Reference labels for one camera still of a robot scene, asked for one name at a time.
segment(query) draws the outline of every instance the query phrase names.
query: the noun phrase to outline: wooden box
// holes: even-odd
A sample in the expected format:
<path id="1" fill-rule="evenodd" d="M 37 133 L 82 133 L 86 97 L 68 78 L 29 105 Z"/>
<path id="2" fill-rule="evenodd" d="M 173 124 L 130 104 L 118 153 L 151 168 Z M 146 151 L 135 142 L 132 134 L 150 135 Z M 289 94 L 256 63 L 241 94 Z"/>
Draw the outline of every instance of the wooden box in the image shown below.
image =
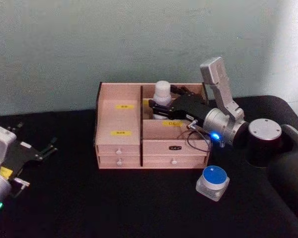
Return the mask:
<path id="1" fill-rule="evenodd" d="M 154 83 L 100 83 L 96 102 L 95 149 L 100 169 L 200 169 L 209 153 L 188 145 L 186 120 L 155 120 L 148 101 Z M 174 84 L 202 93 L 203 84 Z M 190 143 L 208 150 L 193 134 Z"/>

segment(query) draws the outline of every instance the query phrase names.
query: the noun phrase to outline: green led light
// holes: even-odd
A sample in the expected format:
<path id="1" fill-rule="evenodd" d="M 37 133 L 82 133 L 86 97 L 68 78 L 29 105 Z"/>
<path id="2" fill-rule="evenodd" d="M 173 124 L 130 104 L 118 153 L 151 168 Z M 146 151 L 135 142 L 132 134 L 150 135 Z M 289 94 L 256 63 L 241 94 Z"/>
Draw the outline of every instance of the green led light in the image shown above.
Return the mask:
<path id="1" fill-rule="evenodd" d="M 0 202 L 0 209 L 3 207 L 3 203 L 2 202 Z"/>

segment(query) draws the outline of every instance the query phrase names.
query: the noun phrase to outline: black tabletop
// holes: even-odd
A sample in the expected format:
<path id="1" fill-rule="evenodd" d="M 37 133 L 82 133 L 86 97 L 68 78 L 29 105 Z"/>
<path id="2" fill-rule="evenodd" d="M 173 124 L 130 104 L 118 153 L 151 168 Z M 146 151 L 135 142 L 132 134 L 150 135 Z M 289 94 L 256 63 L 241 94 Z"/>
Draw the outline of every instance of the black tabletop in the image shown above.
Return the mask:
<path id="1" fill-rule="evenodd" d="M 279 98 L 236 102 L 247 121 L 268 118 L 298 130 L 298 117 Z M 195 190 L 200 170 L 99 170 L 93 110 L 0 117 L 4 127 L 20 121 L 18 140 L 43 149 L 56 136 L 59 151 L 23 171 L 31 186 L 4 202 L 0 237 L 298 237 L 298 219 L 245 151 L 214 148 L 209 164 L 224 168 L 230 183 L 213 202 Z"/>

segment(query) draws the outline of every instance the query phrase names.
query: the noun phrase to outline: gray wall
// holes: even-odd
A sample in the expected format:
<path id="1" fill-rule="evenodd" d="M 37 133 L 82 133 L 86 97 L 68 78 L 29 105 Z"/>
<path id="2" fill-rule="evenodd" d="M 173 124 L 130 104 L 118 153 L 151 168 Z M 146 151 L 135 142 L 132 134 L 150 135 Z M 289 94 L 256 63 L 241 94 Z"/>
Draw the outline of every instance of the gray wall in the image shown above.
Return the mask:
<path id="1" fill-rule="evenodd" d="M 213 56 L 234 96 L 298 102 L 295 1 L 0 1 L 0 115 L 93 108 L 100 81 L 200 82 Z"/>

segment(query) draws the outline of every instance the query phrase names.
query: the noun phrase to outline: drawer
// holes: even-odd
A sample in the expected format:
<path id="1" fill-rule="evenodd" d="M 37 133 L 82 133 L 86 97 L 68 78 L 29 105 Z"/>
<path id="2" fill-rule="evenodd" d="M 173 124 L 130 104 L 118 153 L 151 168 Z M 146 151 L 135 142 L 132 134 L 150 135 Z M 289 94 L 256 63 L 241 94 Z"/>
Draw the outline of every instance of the drawer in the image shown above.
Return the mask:
<path id="1" fill-rule="evenodd" d="M 139 155 L 139 145 L 97 145 L 98 155 Z"/>
<path id="2" fill-rule="evenodd" d="M 140 166 L 140 156 L 99 156 L 100 165 L 109 167 Z"/>
<path id="3" fill-rule="evenodd" d="M 206 151 L 209 149 L 204 140 L 190 140 L 190 143 Z M 186 140 L 143 140 L 143 145 L 144 155 L 208 155 L 189 146 Z"/>
<path id="4" fill-rule="evenodd" d="M 144 156 L 144 168 L 179 168 L 199 169 L 205 168 L 205 156 Z"/>

